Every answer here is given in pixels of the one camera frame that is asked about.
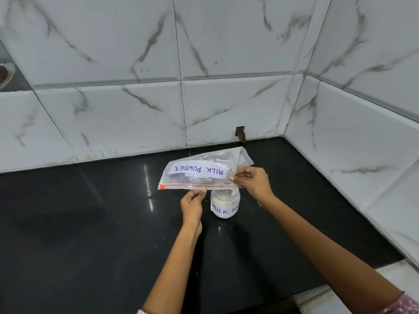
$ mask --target sleeve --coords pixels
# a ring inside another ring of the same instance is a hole
[[[409,295],[403,295],[390,306],[377,314],[419,314],[419,303]]]

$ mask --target black countertop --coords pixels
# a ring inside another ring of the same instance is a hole
[[[186,190],[159,190],[175,159],[238,143],[0,175],[0,311],[134,314],[182,225]],[[373,267],[403,257],[288,142],[245,145],[276,196]],[[203,232],[185,313],[228,313],[325,284],[245,191],[220,219],[203,202]]]

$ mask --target zip lock bag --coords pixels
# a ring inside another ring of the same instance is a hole
[[[167,164],[158,189],[232,190],[235,184],[228,178],[238,168],[253,164],[244,147],[185,157]]]

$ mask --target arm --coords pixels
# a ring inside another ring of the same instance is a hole
[[[237,171],[232,181],[246,188],[259,205],[275,217],[352,313],[377,313],[402,295],[402,291],[377,271],[277,199],[265,170],[244,167]]]
[[[182,310],[196,241],[202,232],[201,202],[206,192],[205,188],[191,190],[181,200],[183,226],[142,307],[148,314],[178,314]]]

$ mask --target glass jar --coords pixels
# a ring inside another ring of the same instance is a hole
[[[233,190],[211,191],[211,211],[220,218],[230,218],[237,213],[239,202],[238,187]]]

